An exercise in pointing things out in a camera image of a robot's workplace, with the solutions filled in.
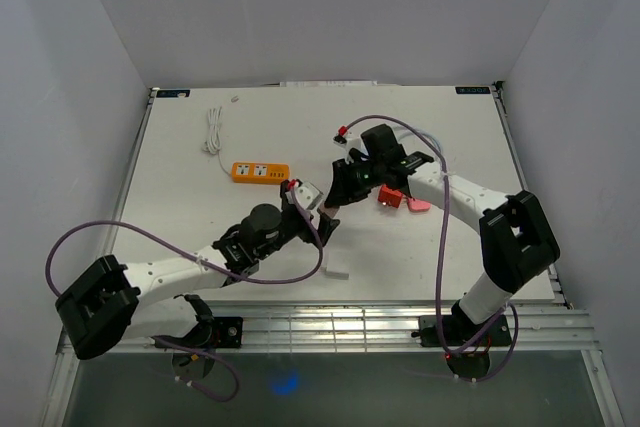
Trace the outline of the red cube socket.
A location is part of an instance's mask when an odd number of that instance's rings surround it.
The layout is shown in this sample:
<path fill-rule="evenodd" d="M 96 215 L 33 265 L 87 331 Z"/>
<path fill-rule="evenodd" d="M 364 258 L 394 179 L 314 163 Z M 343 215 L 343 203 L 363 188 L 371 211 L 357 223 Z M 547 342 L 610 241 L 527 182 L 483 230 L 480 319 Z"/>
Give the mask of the red cube socket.
<path fill-rule="evenodd" d="M 399 208 L 404 199 L 404 194 L 396 189 L 392 189 L 387 185 L 382 185 L 378 192 L 378 202 L 386 207 Z"/>

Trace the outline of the orange power strip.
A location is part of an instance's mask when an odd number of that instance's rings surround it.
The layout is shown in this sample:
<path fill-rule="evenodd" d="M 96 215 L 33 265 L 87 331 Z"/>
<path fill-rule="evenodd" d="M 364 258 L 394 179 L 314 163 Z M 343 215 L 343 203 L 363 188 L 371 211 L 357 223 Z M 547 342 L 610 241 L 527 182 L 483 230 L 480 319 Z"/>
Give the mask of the orange power strip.
<path fill-rule="evenodd" d="M 278 185 L 290 177 L 287 164 L 235 162 L 231 179 L 235 183 Z"/>

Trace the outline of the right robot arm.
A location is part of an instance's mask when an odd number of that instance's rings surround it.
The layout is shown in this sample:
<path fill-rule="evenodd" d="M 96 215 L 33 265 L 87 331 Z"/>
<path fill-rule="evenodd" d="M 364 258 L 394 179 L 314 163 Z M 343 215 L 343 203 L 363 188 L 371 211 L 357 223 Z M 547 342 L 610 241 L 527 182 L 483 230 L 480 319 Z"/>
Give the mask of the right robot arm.
<path fill-rule="evenodd" d="M 442 343 L 454 337 L 474 344 L 511 298 L 558 260 L 560 248 L 533 193 L 507 194 L 456 175 L 424 134 L 416 136 L 428 153 L 407 153 L 386 122 L 360 136 L 341 127 L 334 141 L 344 156 L 332 164 L 332 182 L 321 211 L 330 219 L 339 208 L 386 186 L 442 210 L 441 248 L 446 246 L 451 218 L 473 229 L 480 239 L 484 271 L 449 316 L 436 316 L 436 332 Z"/>

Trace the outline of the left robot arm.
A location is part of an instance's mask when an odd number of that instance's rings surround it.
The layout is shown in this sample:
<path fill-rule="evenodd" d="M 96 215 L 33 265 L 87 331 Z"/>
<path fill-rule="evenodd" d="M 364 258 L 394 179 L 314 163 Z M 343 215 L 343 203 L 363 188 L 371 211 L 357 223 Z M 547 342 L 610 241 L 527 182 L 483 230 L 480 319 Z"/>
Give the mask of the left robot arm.
<path fill-rule="evenodd" d="M 223 329 L 198 291 L 256 283 L 260 262 L 294 239 L 323 249 L 340 222 L 321 198 L 308 182 L 283 181 L 279 206 L 253 207 L 204 248 L 173 247 L 174 257 L 152 262 L 96 259 L 55 303 L 76 356 L 93 359 L 142 337 L 158 347 L 218 347 Z"/>

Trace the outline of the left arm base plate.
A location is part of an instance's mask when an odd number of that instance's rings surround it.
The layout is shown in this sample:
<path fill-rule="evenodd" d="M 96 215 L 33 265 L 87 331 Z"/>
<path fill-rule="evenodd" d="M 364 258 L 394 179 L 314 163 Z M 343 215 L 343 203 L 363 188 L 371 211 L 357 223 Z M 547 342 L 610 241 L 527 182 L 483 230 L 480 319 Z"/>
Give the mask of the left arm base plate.
<path fill-rule="evenodd" d="M 183 337 L 160 336 L 154 340 L 156 348 L 168 344 L 192 349 L 238 349 L 242 345 L 242 317 L 214 317 L 199 322 Z"/>

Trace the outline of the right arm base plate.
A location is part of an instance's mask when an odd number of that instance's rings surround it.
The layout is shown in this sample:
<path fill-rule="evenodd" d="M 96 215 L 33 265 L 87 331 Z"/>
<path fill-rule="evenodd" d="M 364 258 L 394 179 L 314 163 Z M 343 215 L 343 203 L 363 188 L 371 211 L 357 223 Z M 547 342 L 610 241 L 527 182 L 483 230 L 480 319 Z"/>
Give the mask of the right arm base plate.
<path fill-rule="evenodd" d="M 473 345 L 491 345 L 507 347 L 512 343 L 512 333 L 503 312 L 490 316 L 480 324 L 474 324 L 456 302 L 450 314 L 442 314 L 442 334 L 450 349 L 461 347 L 473 340 Z M 435 315 L 423 315 L 418 318 L 418 328 L 411 333 L 418 339 L 422 347 L 439 347 L 441 345 Z"/>

